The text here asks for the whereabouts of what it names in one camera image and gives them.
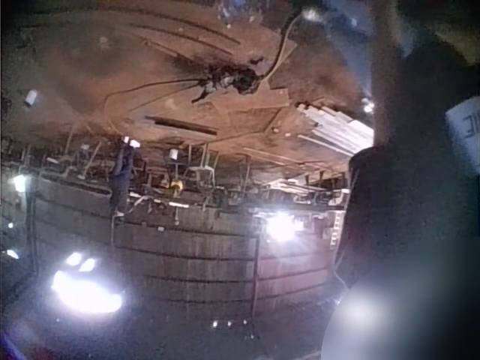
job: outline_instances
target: bright light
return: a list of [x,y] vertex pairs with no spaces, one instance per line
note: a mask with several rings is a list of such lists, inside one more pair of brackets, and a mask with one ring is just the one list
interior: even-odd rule
[[66,260],[66,263],[70,266],[77,266],[82,261],[81,253],[72,253]]
[[185,208],[185,209],[188,209],[190,207],[188,204],[181,204],[180,202],[174,202],[174,201],[170,201],[168,205],[175,206],[177,208]]
[[7,255],[9,257],[13,257],[14,259],[19,259],[18,253],[16,253],[14,250],[7,250]]
[[279,212],[267,222],[267,233],[277,242],[289,242],[295,236],[293,216]]
[[364,98],[361,102],[363,103],[363,111],[368,114],[371,114],[374,111],[375,103],[372,100]]
[[19,193],[25,193],[27,178],[24,175],[17,175],[13,178],[15,190]]
[[303,221],[301,220],[294,220],[293,221],[293,228],[295,229],[295,231],[303,231],[304,229],[304,224],[303,224]]
[[114,313],[122,306],[120,295],[92,281],[74,280],[63,271],[56,272],[52,289],[69,308],[85,314]]
[[339,309],[346,323],[364,330],[375,329],[388,315],[383,303],[366,295],[342,301]]
[[315,7],[308,7],[301,12],[301,15],[304,17],[305,20],[314,21],[314,22],[321,22],[323,21],[323,17],[321,16],[320,12]]
[[139,147],[140,147],[140,143],[139,143],[138,141],[136,141],[136,140],[131,140],[131,141],[130,141],[130,146],[131,146],[132,148],[139,148]]
[[90,272],[95,267],[95,259],[87,259],[79,268],[79,272]]

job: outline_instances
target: sign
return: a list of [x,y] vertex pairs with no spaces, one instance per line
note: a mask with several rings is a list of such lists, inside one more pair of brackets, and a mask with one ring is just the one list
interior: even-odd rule
[[480,174],[480,96],[453,107],[446,117],[461,163]]

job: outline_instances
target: curved wall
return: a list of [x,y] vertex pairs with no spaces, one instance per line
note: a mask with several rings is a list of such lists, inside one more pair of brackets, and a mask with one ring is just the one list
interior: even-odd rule
[[[15,212],[12,186],[2,179],[2,229]],[[248,317],[255,290],[257,236],[251,217],[180,208],[170,215],[138,208],[115,228],[115,257],[138,299],[168,303],[188,314]],[[70,251],[110,253],[108,197],[54,181],[38,181],[35,232],[40,269]],[[261,242],[256,310],[271,311],[323,295],[332,259],[329,241],[306,235],[289,243]]]

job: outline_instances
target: person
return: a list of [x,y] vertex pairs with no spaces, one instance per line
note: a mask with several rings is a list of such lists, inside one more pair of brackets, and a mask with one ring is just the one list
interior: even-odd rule
[[134,168],[135,149],[140,144],[124,137],[117,154],[115,166],[109,174],[109,184],[112,189],[110,197],[110,214],[113,217],[125,216],[128,202],[128,188]]
[[349,162],[351,194],[334,262],[346,288],[412,245],[453,254],[466,246],[459,239],[479,235],[480,134],[465,119],[480,113],[480,28],[459,2],[432,8],[398,0],[397,15],[416,39],[409,55],[398,56],[396,75],[390,70],[388,136]]
[[[477,344],[478,14],[462,0],[390,2],[415,41],[395,67],[373,72],[385,118],[375,114],[381,138],[349,162],[335,258],[347,291],[325,332],[325,360],[456,359]],[[384,103],[378,80],[391,86]]]

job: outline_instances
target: hose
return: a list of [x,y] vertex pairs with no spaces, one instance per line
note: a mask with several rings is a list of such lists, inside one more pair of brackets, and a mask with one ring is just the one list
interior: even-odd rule
[[138,91],[138,90],[150,88],[150,87],[152,87],[152,86],[162,86],[162,85],[172,85],[172,84],[183,84],[183,83],[198,83],[198,82],[200,82],[200,81],[204,81],[204,79],[181,79],[181,80],[149,82],[149,83],[146,83],[146,84],[142,84],[142,85],[135,86],[134,88],[128,88],[128,89],[125,89],[125,90],[119,90],[119,91],[110,92],[110,93],[107,94],[107,95],[105,96],[105,98],[103,99],[103,103],[102,103],[102,113],[103,113],[103,117],[109,122],[110,127],[111,127],[116,133],[123,135],[123,134],[116,128],[116,126],[113,124],[112,120],[110,119],[110,117],[108,116],[107,111],[106,111],[108,101],[109,101],[111,98],[113,98],[113,97],[116,96],[116,95],[127,94],[127,93],[129,93],[129,92],[136,92],[136,91]]
[[282,35],[282,38],[280,39],[280,46],[278,47],[277,55],[275,56],[275,60],[273,61],[273,64],[271,67],[268,69],[268,71],[261,76],[262,81],[268,81],[269,78],[273,75],[275,71],[277,71],[278,67],[280,66],[280,59],[284,55],[285,51],[285,46],[287,45],[287,40],[288,40],[288,35],[292,31],[293,24],[295,24],[296,20],[302,15],[302,12],[295,12],[290,19],[286,21],[285,24],[285,32]]

